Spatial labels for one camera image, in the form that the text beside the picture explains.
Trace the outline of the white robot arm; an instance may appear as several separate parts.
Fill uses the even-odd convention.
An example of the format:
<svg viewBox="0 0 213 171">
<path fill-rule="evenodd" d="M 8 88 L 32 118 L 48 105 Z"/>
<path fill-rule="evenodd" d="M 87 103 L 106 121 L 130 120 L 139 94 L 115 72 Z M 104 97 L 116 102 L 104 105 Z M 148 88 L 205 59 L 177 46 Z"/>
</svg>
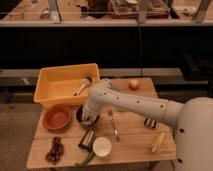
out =
<svg viewBox="0 0 213 171">
<path fill-rule="evenodd" d="M 213 99 L 193 98 L 186 103 L 126 94 L 112 89 L 112 81 L 102 79 L 88 92 L 83 119 L 93 119 L 103 105 L 134 112 L 176 130 L 175 171 L 213 169 Z"/>
</svg>

